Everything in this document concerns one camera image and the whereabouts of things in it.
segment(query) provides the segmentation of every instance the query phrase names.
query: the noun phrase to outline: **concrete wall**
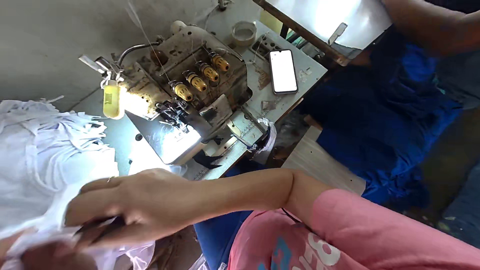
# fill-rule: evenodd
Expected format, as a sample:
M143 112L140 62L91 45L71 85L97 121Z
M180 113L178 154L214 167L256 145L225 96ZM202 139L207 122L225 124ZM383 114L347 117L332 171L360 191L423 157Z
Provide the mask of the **concrete wall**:
M196 23L216 0L133 0L150 39L168 37L175 20ZM99 87L99 73L78 57L110 57L145 43L126 0L3 0L0 6L0 99L65 98L68 110Z

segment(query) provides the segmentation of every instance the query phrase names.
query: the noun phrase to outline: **phone screen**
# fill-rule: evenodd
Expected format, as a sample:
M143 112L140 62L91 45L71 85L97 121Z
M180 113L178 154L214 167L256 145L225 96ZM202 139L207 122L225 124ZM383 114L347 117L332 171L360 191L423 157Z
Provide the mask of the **phone screen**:
M293 68L292 51L280 50L270 52L272 66L272 83L275 93L289 93L297 91L297 80Z

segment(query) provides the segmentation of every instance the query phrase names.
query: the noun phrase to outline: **round container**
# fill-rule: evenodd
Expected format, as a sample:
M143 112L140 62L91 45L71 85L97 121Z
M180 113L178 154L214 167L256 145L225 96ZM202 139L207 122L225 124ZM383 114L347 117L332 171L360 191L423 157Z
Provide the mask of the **round container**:
M232 36L237 46L250 46L257 38L255 23L239 21L233 26Z

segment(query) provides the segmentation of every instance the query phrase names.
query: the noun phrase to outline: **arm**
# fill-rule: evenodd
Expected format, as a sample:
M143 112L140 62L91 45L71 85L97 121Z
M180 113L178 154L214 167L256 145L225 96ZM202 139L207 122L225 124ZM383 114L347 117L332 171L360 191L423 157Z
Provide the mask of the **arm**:
M188 225L240 210L284 207L310 226L313 202L328 189L304 173L288 169L207 181L186 181L154 169L87 184L70 203L66 225L122 215L129 225L96 243L102 246L156 240ZM84 233L79 245L90 245L99 232Z
M394 25L437 55L480 49L480 11L451 11L424 0L382 0Z

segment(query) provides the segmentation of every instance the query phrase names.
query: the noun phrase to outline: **sewing machine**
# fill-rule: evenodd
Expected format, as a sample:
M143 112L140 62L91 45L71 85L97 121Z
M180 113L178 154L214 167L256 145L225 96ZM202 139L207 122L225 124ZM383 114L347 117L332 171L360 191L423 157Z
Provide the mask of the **sewing machine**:
M233 136L241 140L229 118L252 91L238 53L197 26L176 21L171 30L170 38L128 48L113 61L80 60L104 77L105 116L119 119L126 110L162 161L181 165L210 140L218 149ZM137 49L145 55L124 66L125 56Z

